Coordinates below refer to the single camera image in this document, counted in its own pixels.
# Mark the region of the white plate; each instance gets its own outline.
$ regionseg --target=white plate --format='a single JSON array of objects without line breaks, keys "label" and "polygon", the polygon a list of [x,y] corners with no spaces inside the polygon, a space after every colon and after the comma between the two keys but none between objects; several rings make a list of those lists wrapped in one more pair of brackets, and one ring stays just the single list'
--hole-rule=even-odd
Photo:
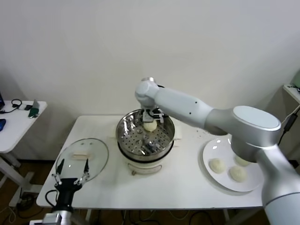
[{"label": "white plate", "polygon": [[[247,171],[247,179],[239,183],[233,180],[229,174],[229,170],[232,166],[239,165],[234,160],[235,153],[233,152],[230,144],[230,139],[220,138],[215,139],[207,143],[203,150],[203,162],[208,173],[219,184],[233,191],[248,192],[256,189],[263,183],[263,173],[257,163],[250,163],[250,165],[244,168]],[[226,170],[217,174],[213,172],[209,166],[209,161],[219,158],[226,164]]]}]

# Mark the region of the blue object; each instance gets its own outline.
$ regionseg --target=blue object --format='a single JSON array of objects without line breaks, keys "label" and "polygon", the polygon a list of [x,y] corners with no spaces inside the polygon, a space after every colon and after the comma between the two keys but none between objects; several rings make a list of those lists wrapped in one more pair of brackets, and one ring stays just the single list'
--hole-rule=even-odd
[{"label": "blue object", "polygon": [[6,119],[0,119],[0,131],[3,130],[5,124],[6,124]]}]

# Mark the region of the white side table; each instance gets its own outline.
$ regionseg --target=white side table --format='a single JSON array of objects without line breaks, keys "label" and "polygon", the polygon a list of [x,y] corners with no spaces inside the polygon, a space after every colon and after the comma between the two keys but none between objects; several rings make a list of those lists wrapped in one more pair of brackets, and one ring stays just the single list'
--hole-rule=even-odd
[{"label": "white side table", "polygon": [[[2,110],[7,112],[11,111],[12,105],[10,101],[4,101],[5,106]],[[39,114],[41,114],[47,107],[46,102],[39,103]],[[33,101],[23,101],[23,104],[32,105]],[[10,153],[14,147],[19,143],[22,137],[26,134],[29,128],[37,120],[37,118],[29,118],[29,111],[15,110],[10,113],[0,114],[0,119],[6,119],[6,125],[0,132],[0,154],[6,160],[8,160],[13,166],[20,167],[19,161]],[[5,175],[0,181],[0,187],[3,185],[7,178],[10,178],[13,182],[19,185],[17,192],[9,203],[9,206],[16,206],[21,188],[23,192],[39,193],[42,185],[30,184],[30,180],[33,177],[33,172],[28,172],[25,177],[22,177],[16,170],[13,169],[8,163],[6,163],[0,157],[0,171]]]}]

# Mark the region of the dough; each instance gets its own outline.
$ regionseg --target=dough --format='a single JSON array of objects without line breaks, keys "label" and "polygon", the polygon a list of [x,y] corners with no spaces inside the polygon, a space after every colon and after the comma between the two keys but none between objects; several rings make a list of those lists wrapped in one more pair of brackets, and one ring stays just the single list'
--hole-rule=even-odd
[{"label": "dough", "polygon": [[210,168],[215,173],[223,173],[226,170],[226,165],[223,160],[214,158],[209,162]]},{"label": "dough", "polygon": [[145,123],[143,123],[143,127],[146,131],[152,132],[158,127],[158,123],[156,122],[156,120],[154,120],[151,123],[145,122]]},{"label": "dough", "polygon": [[247,179],[247,172],[244,168],[235,165],[233,167],[230,168],[229,170],[230,176],[232,177],[232,179],[234,179],[235,181],[242,183]]},{"label": "dough", "polygon": [[246,161],[246,160],[244,160],[244,159],[242,159],[242,158],[240,158],[240,157],[238,157],[238,156],[235,156],[235,157],[234,157],[234,160],[235,160],[235,162],[236,162],[237,164],[239,164],[239,165],[241,165],[241,166],[247,166],[247,165],[250,164],[250,162],[248,162],[248,161]]}]

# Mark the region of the stainless steel steamer basket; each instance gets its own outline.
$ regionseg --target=stainless steel steamer basket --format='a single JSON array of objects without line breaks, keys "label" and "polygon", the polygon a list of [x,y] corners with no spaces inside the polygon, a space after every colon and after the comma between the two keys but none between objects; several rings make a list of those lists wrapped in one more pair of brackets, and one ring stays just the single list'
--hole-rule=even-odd
[{"label": "stainless steel steamer basket", "polygon": [[118,123],[116,137],[124,156],[139,163],[151,163],[166,156],[173,146],[175,127],[170,117],[157,121],[153,132],[143,128],[142,110],[135,110]]}]

